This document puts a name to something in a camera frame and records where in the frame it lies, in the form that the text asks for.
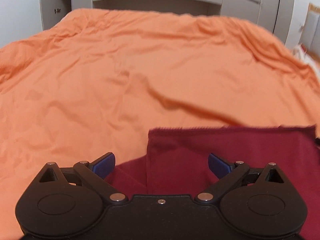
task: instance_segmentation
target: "red towel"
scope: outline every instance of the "red towel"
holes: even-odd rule
[[[133,194],[191,194],[218,179],[208,168],[215,153],[230,162],[251,167],[275,162],[308,206],[301,231],[305,239],[320,239],[320,152],[315,127],[255,129],[154,129],[149,131],[147,154],[123,163],[106,180],[129,197]]]

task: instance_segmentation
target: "orange duvet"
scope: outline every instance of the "orange duvet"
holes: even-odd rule
[[[0,239],[48,161],[146,153],[154,127],[320,124],[320,85],[266,30],[227,17],[72,11],[0,49]]]

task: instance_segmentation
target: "white wall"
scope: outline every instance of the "white wall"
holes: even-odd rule
[[[0,48],[40,31],[40,0],[0,0]]]
[[[292,49],[299,43],[302,31],[301,27],[305,23],[309,3],[320,6],[320,0],[294,0],[292,19],[285,43],[289,49]]]

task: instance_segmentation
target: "triangular cutout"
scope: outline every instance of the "triangular cutout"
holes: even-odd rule
[[[39,182],[49,182],[55,181],[57,179],[56,174],[54,173],[53,169],[47,169],[43,176],[41,177]]]
[[[276,182],[276,183],[283,183],[281,176],[279,175],[278,171],[275,169],[271,169],[269,171],[268,176],[266,177],[266,181]]]

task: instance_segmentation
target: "orange bedsheet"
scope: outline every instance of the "orange bedsheet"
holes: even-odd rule
[[[154,127],[320,124],[320,85],[247,21],[81,9],[0,49],[0,119],[9,240],[22,235],[15,204],[48,161],[70,167],[112,151],[119,164],[146,153]]]

